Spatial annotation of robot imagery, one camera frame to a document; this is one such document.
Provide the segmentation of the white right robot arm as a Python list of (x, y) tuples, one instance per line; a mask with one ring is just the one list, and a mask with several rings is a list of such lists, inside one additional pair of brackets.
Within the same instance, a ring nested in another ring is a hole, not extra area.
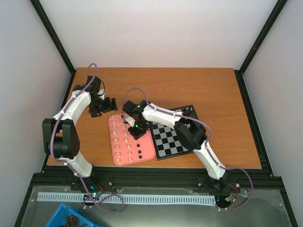
[(124, 117), (124, 123), (130, 125), (128, 131), (135, 140), (146, 133), (150, 122), (160, 123), (173, 129), (180, 144), (193, 151), (203, 163), (212, 179), (214, 190), (222, 192), (225, 189), (230, 176), (210, 146), (205, 125), (198, 120), (194, 112), (171, 111), (142, 100), (139, 104), (125, 102), (123, 113), (128, 115)]

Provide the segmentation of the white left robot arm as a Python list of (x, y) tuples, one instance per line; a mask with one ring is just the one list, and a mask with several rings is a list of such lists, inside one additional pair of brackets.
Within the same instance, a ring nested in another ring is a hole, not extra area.
[(76, 85), (61, 111), (42, 122), (45, 153), (71, 167), (76, 176), (83, 178), (82, 185), (90, 191), (97, 188), (98, 178), (92, 174), (93, 165), (80, 152), (75, 126), (86, 107), (92, 118), (117, 110), (116, 100), (105, 95), (105, 90), (100, 88), (102, 84), (98, 77), (88, 76), (86, 84)]

